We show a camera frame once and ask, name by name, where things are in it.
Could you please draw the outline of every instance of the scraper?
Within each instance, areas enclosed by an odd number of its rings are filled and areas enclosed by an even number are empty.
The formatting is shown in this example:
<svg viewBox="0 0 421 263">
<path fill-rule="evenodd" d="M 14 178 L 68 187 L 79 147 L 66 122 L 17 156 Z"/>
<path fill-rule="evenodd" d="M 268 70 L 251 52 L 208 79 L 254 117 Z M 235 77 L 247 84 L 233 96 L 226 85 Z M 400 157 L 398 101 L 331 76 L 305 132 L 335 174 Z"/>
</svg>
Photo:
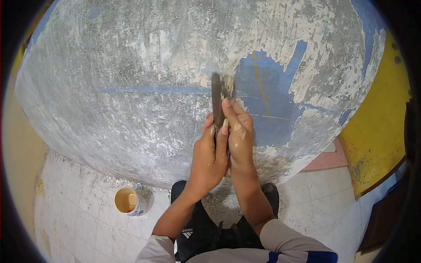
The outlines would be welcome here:
<svg viewBox="0 0 421 263">
<path fill-rule="evenodd" d="M 225 98 L 231 100 L 232 91 L 234 90 L 234 78 L 231 75 L 212 73 L 212 108 L 213 108 L 213 123 L 215 125 L 215 147 L 216 137 L 221 129 L 225 115 L 222 112 L 222 101 Z"/>
</svg>

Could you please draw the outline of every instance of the hand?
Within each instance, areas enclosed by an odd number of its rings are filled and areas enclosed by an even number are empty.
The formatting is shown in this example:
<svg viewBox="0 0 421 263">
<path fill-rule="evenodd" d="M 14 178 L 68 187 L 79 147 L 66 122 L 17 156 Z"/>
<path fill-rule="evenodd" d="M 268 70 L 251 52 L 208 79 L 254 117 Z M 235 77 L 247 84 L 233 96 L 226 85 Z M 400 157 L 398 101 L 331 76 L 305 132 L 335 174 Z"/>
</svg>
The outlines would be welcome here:
<svg viewBox="0 0 421 263">
<path fill-rule="evenodd" d="M 253 119 L 235 101 L 229 101 L 227 98 L 222 101 L 222 111 L 230 127 L 228 145 L 231 152 L 231 172 L 255 170 Z"/>
<path fill-rule="evenodd" d="M 216 138 L 216 150 L 213 138 L 215 126 L 213 117 L 205 121 L 202 138 L 195 142 L 193 148 L 192 169 L 185 191 L 195 202 L 201 200 L 210 190 L 217 186 L 227 168 L 226 144 L 228 127 L 221 128 Z"/>
</svg>

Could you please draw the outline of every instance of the paper cup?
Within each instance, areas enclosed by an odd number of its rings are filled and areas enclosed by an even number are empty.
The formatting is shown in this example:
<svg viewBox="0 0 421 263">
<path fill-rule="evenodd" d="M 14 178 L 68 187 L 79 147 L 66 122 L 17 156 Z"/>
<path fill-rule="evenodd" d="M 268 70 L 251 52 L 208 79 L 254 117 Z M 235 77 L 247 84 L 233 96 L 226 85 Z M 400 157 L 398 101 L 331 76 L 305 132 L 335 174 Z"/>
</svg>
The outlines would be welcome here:
<svg viewBox="0 0 421 263">
<path fill-rule="evenodd" d="M 114 197 L 115 207 L 128 216 L 143 215 L 148 209 L 148 203 L 130 188 L 121 188 Z"/>
</svg>

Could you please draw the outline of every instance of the black shorts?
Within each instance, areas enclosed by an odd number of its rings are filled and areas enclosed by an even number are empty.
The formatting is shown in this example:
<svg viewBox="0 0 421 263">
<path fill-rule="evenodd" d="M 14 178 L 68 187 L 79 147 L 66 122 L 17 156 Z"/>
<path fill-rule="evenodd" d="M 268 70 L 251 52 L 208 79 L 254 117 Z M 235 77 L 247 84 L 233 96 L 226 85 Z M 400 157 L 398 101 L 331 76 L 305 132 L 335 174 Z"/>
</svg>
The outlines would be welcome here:
<svg viewBox="0 0 421 263">
<path fill-rule="evenodd" d="M 171 204 L 181 194 L 186 181 L 179 181 L 171 188 Z M 279 210 L 279 193 L 270 183 L 261 186 L 263 193 L 269 200 L 273 214 L 277 218 Z M 222 229 L 222 222 L 217 226 L 209 217 L 202 201 L 196 203 L 192 218 L 177 237 L 176 259 L 186 262 L 190 258 L 212 250 L 221 248 L 258 248 L 264 249 L 259 237 L 246 221 L 244 216 L 230 229 Z"/>
</svg>

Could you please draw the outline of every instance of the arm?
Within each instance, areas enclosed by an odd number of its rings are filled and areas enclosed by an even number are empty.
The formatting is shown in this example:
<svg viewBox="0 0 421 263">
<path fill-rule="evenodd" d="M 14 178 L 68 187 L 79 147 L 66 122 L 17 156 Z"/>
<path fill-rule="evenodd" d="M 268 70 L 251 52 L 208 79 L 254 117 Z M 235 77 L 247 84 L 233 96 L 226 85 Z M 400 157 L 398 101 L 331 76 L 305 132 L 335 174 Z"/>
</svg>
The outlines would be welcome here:
<svg viewBox="0 0 421 263">
<path fill-rule="evenodd" d="M 174 242 L 192 217 L 197 201 L 189 196 L 188 191 L 183 191 L 159 218 L 152 235 L 168 236 Z"/>
<path fill-rule="evenodd" d="M 183 192 L 159 218 L 136 263 L 174 262 L 174 240 L 190 220 L 196 202 L 221 182 L 228 163 L 228 126 L 218 133 L 215 149 L 212 123 L 213 118 L 208 117 L 202 138 L 195 142 L 190 178 Z"/>
<path fill-rule="evenodd" d="M 158 220 L 152 234 L 175 239 L 192 217 L 196 202 L 217 186 L 226 171 L 228 159 L 225 154 L 228 127 L 218 133 L 216 149 L 213 137 L 215 128 L 203 128 L 202 138 L 195 142 L 190 178 L 181 195 Z"/>
<path fill-rule="evenodd" d="M 253 163 L 253 121 L 235 102 L 225 99 L 222 110 L 229 120 L 231 133 L 231 178 L 241 212 L 258 236 L 263 226 L 274 219 L 269 201 L 263 194 Z"/>
<path fill-rule="evenodd" d="M 297 259 L 336 262 L 337 255 L 314 238 L 287 227 L 273 215 L 253 163 L 253 121 L 235 102 L 224 100 L 222 110 L 230 122 L 231 178 L 241 211 L 263 247 Z"/>
</svg>

